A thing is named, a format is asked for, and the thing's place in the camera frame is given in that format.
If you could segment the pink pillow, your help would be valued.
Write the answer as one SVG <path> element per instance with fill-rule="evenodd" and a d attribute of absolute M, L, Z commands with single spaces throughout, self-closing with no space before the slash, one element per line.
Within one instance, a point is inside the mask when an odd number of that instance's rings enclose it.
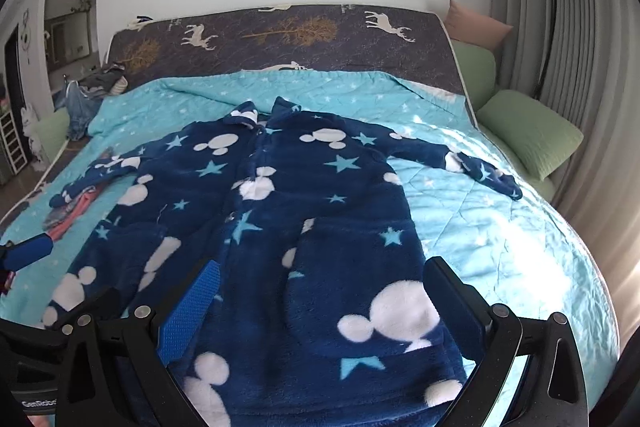
<path fill-rule="evenodd" d="M 511 25 L 477 13 L 454 0 L 449 0 L 444 24 L 450 39 L 491 52 L 498 49 L 513 29 Z"/>

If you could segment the grey curtain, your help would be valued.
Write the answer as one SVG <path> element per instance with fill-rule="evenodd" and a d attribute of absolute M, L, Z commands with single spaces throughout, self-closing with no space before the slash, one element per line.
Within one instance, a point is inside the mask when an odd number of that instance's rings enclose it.
<path fill-rule="evenodd" d="M 492 0 L 513 27 L 501 51 L 503 86 L 534 94 L 548 0 Z M 584 141 L 555 205 L 599 259 L 639 250 L 639 0 L 559 0 L 541 102 Z"/>

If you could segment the green pillow near headboard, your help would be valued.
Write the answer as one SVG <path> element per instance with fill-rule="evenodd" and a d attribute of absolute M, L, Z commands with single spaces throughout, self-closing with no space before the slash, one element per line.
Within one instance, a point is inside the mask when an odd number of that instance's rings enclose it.
<path fill-rule="evenodd" d="M 469 100 L 475 112 L 496 92 L 497 66 L 494 54 L 457 40 L 451 41 Z"/>

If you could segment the folded floral pink garment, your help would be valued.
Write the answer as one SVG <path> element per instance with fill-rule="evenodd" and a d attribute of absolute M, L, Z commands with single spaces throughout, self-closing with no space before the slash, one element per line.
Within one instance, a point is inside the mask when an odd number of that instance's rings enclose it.
<path fill-rule="evenodd" d="M 102 187 L 90 186 L 64 206 L 52 209 L 43 221 L 43 231 L 53 242 L 59 241 L 102 192 Z"/>

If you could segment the navy star fleece robe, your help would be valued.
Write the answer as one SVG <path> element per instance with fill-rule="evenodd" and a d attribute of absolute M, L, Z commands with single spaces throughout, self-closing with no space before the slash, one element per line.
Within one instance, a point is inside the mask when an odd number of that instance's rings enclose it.
<path fill-rule="evenodd" d="M 171 366 L 209 426 L 431 426 L 465 380 L 422 283 L 424 254 L 390 158 L 517 200 L 488 162 L 379 124 L 244 103 L 93 161 L 51 198 L 133 176 L 70 265 L 42 324 L 99 289 L 154 307 L 196 262 L 220 287 Z"/>

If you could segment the blue denim clothes pile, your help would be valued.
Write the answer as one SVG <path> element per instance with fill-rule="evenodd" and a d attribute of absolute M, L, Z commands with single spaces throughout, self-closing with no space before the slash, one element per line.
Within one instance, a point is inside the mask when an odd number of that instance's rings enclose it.
<path fill-rule="evenodd" d="M 126 68 L 111 63 L 80 79 L 66 79 L 61 106 L 66 109 L 68 126 L 66 139 L 72 142 L 85 138 L 89 124 L 107 98 L 119 96 L 128 88 Z"/>

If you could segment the green cushion left side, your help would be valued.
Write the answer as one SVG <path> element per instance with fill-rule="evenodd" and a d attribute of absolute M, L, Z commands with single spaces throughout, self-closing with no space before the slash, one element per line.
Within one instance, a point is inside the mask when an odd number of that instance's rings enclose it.
<path fill-rule="evenodd" d="M 47 161 L 53 162 L 66 145 L 70 116 L 65 107 L 35 123 L 35 132 Z"/>

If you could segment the green pillow front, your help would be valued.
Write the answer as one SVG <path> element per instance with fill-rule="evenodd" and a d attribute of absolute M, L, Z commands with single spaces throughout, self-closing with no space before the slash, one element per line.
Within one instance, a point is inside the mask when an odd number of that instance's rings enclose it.
<path fill-rule="evenodd" d="M 584 139 L 570 121 L 513 90 L 498 91 L 477 112 L 477 119 L 506 143 L 537 180 L 548 178 L 565 164 Z"/>

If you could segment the white ladder shelf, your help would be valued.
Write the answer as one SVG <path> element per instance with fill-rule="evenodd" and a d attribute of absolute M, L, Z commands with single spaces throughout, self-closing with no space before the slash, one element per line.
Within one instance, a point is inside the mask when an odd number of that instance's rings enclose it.
<path fill-rule="evenodd" d="M 1 150 L 13 174 L 19 174 L 27 166 L 20 134 L 9 109 L 1 112 Z"/>

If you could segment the turquoise star quilt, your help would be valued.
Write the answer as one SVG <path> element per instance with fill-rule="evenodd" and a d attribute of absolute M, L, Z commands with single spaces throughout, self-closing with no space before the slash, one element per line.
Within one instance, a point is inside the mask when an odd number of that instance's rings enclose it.
<path fill-rule="evenodd" d="M 245 101 L 267 109 L 277 96 L 506 165 L 495 142 L 473 127 L 464 98 L 450 91 L 382 72 L 236 72 L 154 80 L 105 104 L 91 124 L 91 143 L 53 187 L 75 179 L 107 147 L 125 150 Z M 409 161 L 398 161 L 397 169 L 424 254 L 444 258 L 485 297 L 526 317 L 568 316 L 587 400 L 596 403 L 617 361 L 617 323 L 608 288 L 576 231 L 531 185 L 521 202 L 509 202 L 461 176 Z"/>

